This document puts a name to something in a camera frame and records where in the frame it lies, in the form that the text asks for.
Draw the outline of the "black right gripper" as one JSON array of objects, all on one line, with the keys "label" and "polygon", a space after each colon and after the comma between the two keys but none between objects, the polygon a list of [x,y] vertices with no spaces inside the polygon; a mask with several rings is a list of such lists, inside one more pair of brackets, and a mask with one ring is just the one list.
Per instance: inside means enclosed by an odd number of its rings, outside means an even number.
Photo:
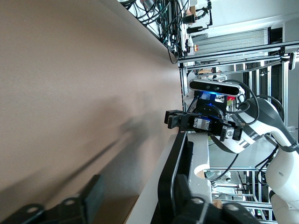
[{"label": "black right gripper", "polygon": [[240,140],[243,127],[233,121],[225,121],[214,115],[204,114],[203,112],[184,112],[181,110],[168,110],[165,112],[168,128],[182,128],[186,131],[208,132],[211,135],[225,139]]}]

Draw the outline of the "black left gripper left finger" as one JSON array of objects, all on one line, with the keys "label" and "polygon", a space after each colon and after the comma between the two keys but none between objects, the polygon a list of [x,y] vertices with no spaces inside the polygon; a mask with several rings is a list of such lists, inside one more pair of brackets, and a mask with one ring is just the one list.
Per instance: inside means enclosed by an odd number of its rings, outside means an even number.
[{"label": "black left gripper left finger", "polygon": [[104,181],[94,175],[82,191],[64,199],[51,209],[28,204],[1,221],[2,224],[91,224],[104,196]]}]

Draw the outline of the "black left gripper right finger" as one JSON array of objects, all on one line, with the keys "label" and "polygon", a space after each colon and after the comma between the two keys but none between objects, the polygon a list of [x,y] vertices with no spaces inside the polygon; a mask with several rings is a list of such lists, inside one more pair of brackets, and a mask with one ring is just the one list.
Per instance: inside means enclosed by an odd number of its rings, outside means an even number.
[{"label": "black left gripper right finger", "polygon": [[192,196],[185,175],[177,175],[179,209],[175,224],[258,224],[259,221],[239,203],[217,208],[202,197]]}]

